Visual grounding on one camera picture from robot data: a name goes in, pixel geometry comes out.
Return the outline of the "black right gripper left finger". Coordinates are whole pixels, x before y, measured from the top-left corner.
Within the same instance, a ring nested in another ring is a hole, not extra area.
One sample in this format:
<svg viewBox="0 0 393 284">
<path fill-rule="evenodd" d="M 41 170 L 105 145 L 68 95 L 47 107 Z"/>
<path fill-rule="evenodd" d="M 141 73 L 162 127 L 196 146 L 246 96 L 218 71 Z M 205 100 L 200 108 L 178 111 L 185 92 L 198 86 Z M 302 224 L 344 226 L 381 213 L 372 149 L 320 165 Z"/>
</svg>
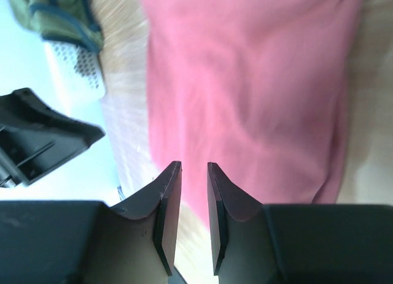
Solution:
<svg viewBox="0 0 393 284">
<path fill-rule="evenodd" d="M 2 283 L 180 283 L 174 266 L 182 166 L 109 207 L 1 202 Z"/>
</svg>

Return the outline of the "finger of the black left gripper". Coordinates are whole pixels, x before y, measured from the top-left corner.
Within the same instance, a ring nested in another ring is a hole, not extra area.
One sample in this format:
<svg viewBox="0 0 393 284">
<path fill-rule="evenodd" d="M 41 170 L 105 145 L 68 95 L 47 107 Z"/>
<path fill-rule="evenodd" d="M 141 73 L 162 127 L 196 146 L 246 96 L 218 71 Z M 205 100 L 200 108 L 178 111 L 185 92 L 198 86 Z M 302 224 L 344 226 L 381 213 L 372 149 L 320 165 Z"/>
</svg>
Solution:
<svg viewBox="0 0 393 284">
<path fill-rule="evenodd" d="M 104 135 L 99 126 L 53 110 L 30 88 L 1 96 L 1 187 L 33 184 Z"/>
</svg>

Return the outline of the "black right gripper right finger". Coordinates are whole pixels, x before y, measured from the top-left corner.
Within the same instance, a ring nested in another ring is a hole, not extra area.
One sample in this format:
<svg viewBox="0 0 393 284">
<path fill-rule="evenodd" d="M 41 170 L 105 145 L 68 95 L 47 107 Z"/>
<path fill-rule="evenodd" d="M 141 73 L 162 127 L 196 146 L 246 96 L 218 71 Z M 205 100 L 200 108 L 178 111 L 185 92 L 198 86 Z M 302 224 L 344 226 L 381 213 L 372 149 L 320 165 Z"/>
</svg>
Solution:
<svg viewBox="0 0 393 284">
<path fill-rule="evenodd" d="M 392 207 L 261 204 L 208 164 L 220 283 L 391 283 Z"/>
</svg>

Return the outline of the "salmon red tank top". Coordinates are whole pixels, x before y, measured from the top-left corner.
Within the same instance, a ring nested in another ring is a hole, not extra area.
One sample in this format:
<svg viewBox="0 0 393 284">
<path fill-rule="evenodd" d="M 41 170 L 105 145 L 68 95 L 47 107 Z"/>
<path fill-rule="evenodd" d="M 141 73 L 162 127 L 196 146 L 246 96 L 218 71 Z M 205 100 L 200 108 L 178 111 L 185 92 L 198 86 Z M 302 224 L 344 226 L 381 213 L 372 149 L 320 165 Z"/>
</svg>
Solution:
<svg viewBox="0 0 393 284">
<path fill-rule="evenodd" d="M 182 198 L 205 223 L 209 162 L 264 204 L 336 201 L 362 3 L 141 0 L 152 158 L 182 163 Z"/>
</svg>

